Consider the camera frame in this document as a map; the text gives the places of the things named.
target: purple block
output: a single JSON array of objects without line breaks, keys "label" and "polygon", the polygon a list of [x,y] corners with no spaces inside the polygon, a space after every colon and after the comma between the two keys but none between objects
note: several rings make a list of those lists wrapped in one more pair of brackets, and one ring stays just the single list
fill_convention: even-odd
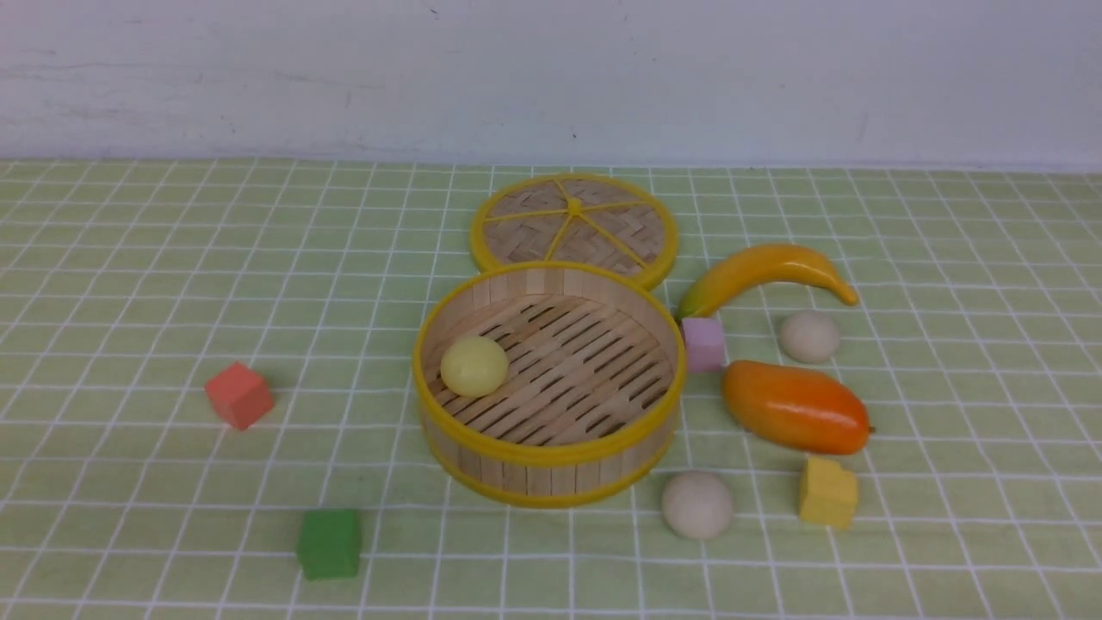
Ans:
[{"label": "purple block", "polygon": [[714,373],[723,370],[727,350],[723,326],[717,319],[681,319],[681,337],[685,341],[687,370],[690,373]]}]

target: clay ball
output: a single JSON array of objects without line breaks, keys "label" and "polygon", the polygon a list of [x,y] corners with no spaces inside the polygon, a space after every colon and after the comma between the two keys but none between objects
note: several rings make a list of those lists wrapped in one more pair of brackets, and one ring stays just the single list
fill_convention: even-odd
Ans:
[{"label": "clay ball", "polygon": [[842,345],[842,334],[825,313],[800,309],[781,324],[779,340],[789,358],[804,365],[819,365],[834,356]]},{"label": "clay ball", "polygon": [[444,352],[440,362],[440,379],[449,390],[480,399],[505,383],[509,376],[509,357],[497,342],[479,336],[457,340]]},{"label": "clay ball", "polygon": [[679,536],[714,539],[727,531],[734,513],[731,489],[714,474],[679,474],[662,489],[662,519]]}]

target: green cube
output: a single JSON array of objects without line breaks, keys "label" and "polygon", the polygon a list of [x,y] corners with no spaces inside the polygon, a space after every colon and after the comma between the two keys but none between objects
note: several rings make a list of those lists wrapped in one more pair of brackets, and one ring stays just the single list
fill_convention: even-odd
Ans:
[{"label": "green cube", "polygon": [[294,555],[307,581],[359,574],[361,534],[354,510],[312,510],[302,520]]}]

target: wooden block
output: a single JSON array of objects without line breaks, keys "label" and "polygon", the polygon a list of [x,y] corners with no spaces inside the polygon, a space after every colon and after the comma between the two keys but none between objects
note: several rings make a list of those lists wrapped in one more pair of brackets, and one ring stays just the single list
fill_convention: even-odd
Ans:
[{"label": "wooden block", "polygon": [[237,431],[249,428],[276,406],[264,378],[240,362],[215,376],[204,391],[218,417]]},{"label": "wooden block", "polygon": [[723,325],[711,317],[681,319],[681,337],[685,341],[685,370],[690,373],[714,373],[723,370],[727,350]]},{"label": "wooden block", "polygon": [[359,574],[363,535],[354,510],[312,510],[302,520],[295,556],[307,581]]},{"label": "wooden block", "polygon": [[846,530],[856,510],[857,477],[835,461],[809,457],[800,478],[800,520]]}]

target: bamboo steamer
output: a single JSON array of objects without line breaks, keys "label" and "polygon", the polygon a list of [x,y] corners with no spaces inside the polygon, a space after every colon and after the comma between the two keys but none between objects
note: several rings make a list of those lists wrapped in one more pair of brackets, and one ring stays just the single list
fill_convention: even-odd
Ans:
[{"label": "bamboo steamer", "polygon": [[536,176],[475,213],[471,253],[482,271],[544,260],[593,264],[650,290],[677,258],[677,224],[639,187],[595,174]]},{"label": "bamboo steamer", "polygon": [[[456,340],[496,340],[505,384],[460,398],[440,379]],[[642,478],[680,420],[685,350],[639,284],[575,262],[517,262],[476,275],[432,309],[413,351],[421,426],[452,477],[487,498],[569,508]]]}]

